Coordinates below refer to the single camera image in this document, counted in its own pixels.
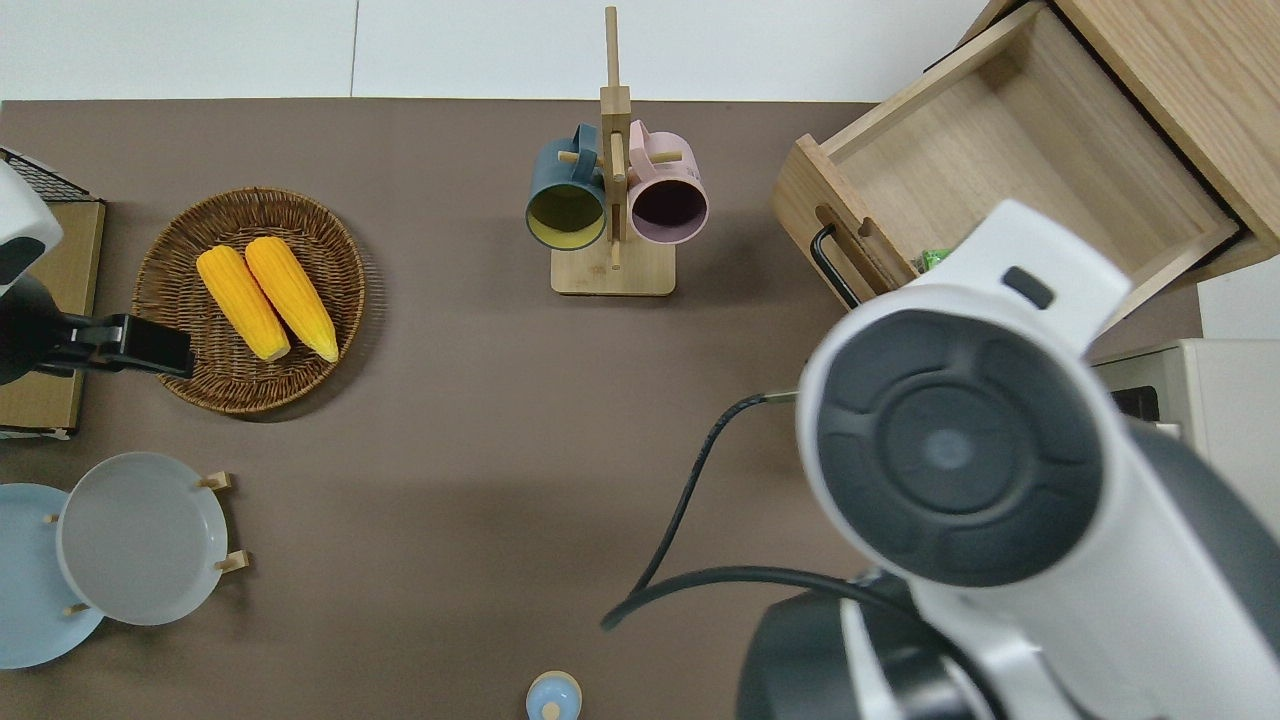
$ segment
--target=white wall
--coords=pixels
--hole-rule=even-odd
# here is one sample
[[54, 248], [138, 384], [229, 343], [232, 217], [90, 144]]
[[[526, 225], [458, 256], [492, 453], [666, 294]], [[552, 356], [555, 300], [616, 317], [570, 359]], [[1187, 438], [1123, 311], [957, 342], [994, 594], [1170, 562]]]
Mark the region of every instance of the white wall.
[[[0, 100], [595, 97], [605, 4], [0, 0]], [[636, 99], [873, 101], [986, 0], [614, 4]]]

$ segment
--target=white appliance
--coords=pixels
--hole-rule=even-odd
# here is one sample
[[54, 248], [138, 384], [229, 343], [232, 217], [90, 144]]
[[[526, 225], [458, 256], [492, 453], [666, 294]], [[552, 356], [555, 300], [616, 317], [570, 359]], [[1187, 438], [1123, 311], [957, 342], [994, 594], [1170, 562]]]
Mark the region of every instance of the white appliance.
[[1180, 340], [1094, 370], [1124, 413], [1192, 446], [1280, 538], [1280, 341]]

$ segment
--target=woven tray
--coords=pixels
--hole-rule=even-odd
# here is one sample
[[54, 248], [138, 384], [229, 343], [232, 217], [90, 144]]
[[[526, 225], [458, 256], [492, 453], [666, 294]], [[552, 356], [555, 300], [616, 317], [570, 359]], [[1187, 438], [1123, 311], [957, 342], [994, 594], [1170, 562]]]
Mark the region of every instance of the woven tray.
[[360, 328], [365, 268], [355, 240], [333, 213], [310, 197], [266, 187], [197, 202], [156, 238], [133, 288], [136, 315], [191, 333], [195, 377], [160, 375], [160, 382], [193, 405], [229, 415], [273, 410], [314, 389], [337, 366], [292, 333], [288, 355], [275, 363], [259, 360], [205, 290], [196, 272], [201, 252], [230, 245], [243, 254], [250, 241], [266, 234], [288, 243], [320, 293], [338, 333], [339, 363]]

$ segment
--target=corn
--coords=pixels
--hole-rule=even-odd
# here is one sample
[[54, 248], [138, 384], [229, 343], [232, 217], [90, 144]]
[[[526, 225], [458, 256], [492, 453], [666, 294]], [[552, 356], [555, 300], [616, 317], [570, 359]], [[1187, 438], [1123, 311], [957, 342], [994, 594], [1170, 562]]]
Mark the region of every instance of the corn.
[[239, 252], [228, 245], [218, 245], [196, 259], [196, 270], [253, 355], [271, 363], [289, 351], [284, 328], [248, 274]]
[[293, 334], [325, 360], [337, 363], [338, 337], [333, 320], [289, 246], [278, 237], [260, 237], [244, 249], [244, 259]]

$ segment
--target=drawer handle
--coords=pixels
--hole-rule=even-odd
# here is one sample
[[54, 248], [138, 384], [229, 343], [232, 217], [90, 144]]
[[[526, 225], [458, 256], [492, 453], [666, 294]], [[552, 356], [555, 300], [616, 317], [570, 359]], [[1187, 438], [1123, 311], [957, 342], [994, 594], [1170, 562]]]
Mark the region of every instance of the drawer handle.
[[809, 255], [813, 256], [814, 265], [818, 265], [818, 270], [822, 272], [824, 278], [827, 278], [831, 287], [836, 288], [836, 295], [838, 295], [840, 299], [845, 301], [845, 305], [852, 310], [854, 307], [858, 307], [858, 297], [849, 287], [849, 283], [845, 282], [845, 277], [840, 274], [840, 270], [836, 269], [836, 266], [831, 263], [831, 259], [827, 258], [827, 254], [822, 250], [822, 241], [835, 234], [835, 223], [831, 223], [818, 231], [818, 234], [813, 236], [813, 242], [809, 243]]

